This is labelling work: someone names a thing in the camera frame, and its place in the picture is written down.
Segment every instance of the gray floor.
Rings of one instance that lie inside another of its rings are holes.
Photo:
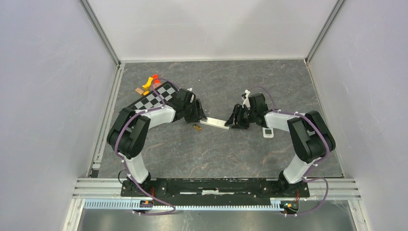
[[[279,109],[321,111],[302,60],[139,63],[125,65],[113,121],[123,107],[140,97],[135,88],[141,88],[153,74],[183,88],[193,87],[208,117],[227,120],[234,105],[242,103],[244,90],[256,85],[270,90]],[[294,156],[287,132],[275,130],[273,139],[265,139],[256,124],[248,130],[202,127],[202,131],[197,131],[182,120],[149,130],[141,154],[153,178],[276,178]],[[115,178],[122,169],[112,148],[106,145],[98,177]],[[335,153],[310,173],[341,175]]]
[[[316,204],[301,202],[300,210],[310,210]],[[128,210],[85,209],[78,230],[353,231],[356,228],[347,201],[326,201],[312,214],[296,218],[284,218],[273,211],[179,211],[173,215],[139,217]]]

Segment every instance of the checkerboard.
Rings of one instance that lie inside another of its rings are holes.
[[[155,88],[156,92],[164,99],[165,102],[169,101],[171,98],[175,97],[177,94],[177,88],[174,87],[169,82],[164,82],[159,87]],[[133,110],[145,110],[153,107],[159,107],[162,105],[162,101],[159,96],[157,96],[154,91],[149,90],[149,93],[142,98],[133,102],[130,107]]]

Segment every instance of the white wall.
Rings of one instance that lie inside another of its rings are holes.
[[[115,65],[77,0],[0,5],[0,230],[61,230]]]
[[[407,230],[408,1],[347,1],[311,71],[373,230]]]
[[[90,0],[121,60],[305,58],[336,0]]]

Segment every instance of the robotic arm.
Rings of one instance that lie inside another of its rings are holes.
[[[243,104],[234,106],[232,115],[225,126],[248,129],[250,123],[256,123],[264,128],[276,128],[289,132],[296,155],[289,166],[279,174],[278,182],[281,191],[290,191],[300,187],[306,171],[316,160],[326,154],[322,140],[304,119],[279,113],[279,110],[268,110],[263,94],[257,93],[252,96],[249,94],[250,92],[246,90],[242,95]],[[334,150],[336,143],[321,115],[316,111],[303,115],[319,129],[330,151]]]
[[[115,144],[120,131],[125,124],[136,113],[143,110],[132,110],[128,107],[119,112],[113,127],[109,131],[107,142],[115,149]],[[205,116],[200,99],[189,90],[181,88],[177,95],[161,109],[146,112],[136,117],[123,134],[119,141],[118,151],[125,159],[130,174],[134,176],[138,183],[143,183],[150,179],[149,171],[146,169],[143,158],[140,154],[144,147],[147,131],[164,123],[172,123],[184,118],[187,123],[198,122],[201,119],[207,119]]]

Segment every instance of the black metal base plate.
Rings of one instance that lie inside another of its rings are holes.
[[[133,182],[123,182],[121,196],[144,196]],[[209,179],[152,179],[143,184],[148,192],[173,205],[270,205],[270,198],[309,197],[307,183],[297,189],[280,192],[277,179],[266,178],[209,178]]]

